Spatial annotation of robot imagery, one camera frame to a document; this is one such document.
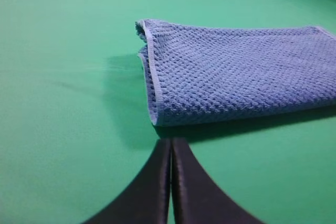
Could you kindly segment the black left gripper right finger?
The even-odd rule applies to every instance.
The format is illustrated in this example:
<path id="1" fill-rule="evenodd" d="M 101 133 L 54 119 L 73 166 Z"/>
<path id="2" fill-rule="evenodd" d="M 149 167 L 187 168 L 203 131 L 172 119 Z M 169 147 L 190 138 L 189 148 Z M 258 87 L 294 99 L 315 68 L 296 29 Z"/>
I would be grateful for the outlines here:
<path id="1" fill-rule="evenodd" d="M 215 184 L 185 139 L 174 138 L 171 143 L 176 223 L 259 223 Z"/>

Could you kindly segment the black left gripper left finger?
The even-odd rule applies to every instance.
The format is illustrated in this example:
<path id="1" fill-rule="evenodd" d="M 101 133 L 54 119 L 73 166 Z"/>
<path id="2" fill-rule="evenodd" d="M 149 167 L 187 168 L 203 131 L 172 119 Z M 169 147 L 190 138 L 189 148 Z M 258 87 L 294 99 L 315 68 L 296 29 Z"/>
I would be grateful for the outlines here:
<path id="1" fill-rule="evenodd" d="M 85 223 L 167 223 L 170 178 L 171 141 L 158 140 L 133 181 Z"/>

